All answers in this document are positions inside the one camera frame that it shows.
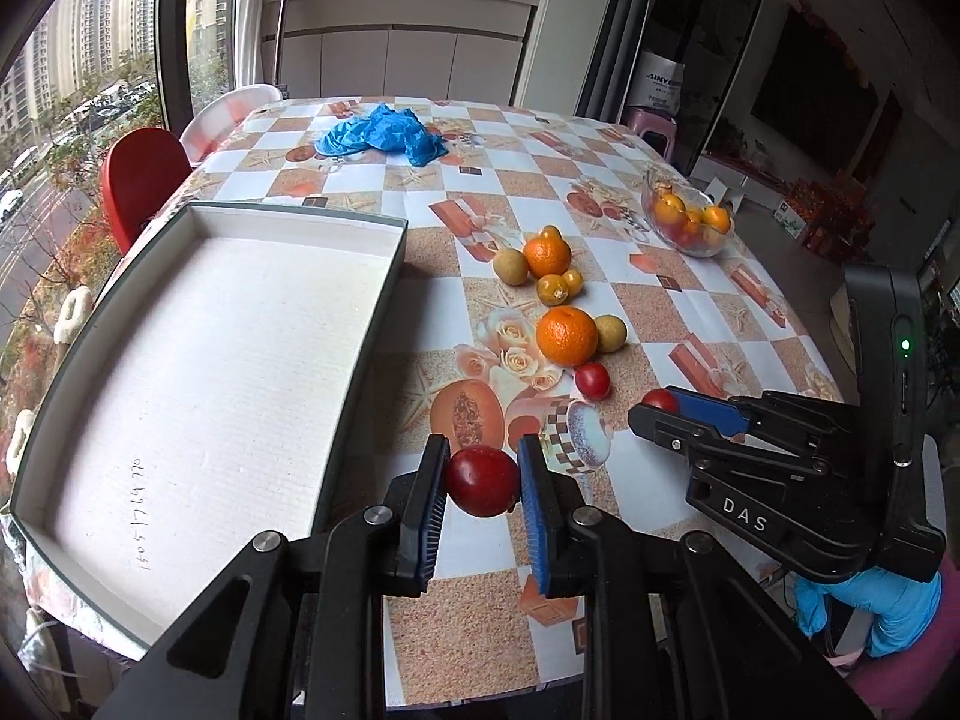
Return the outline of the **blue gloved right hand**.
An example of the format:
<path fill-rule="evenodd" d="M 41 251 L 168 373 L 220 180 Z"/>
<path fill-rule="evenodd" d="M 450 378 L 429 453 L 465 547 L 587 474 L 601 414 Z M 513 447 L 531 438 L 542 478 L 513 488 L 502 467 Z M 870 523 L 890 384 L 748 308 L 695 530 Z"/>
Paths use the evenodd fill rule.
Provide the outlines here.
<path fill-rule="evenodd" d="M 798 577 L 794 583 L 796 621 L 807 637 L 827 626 L 828 598 L 872 614 L 866 650 L 878 658 L 904 652 L 923 637 L 939 610 L 942 577 L 935 574 L 929 582 L 918 582 L 880 567 L 838 583 Z"/>

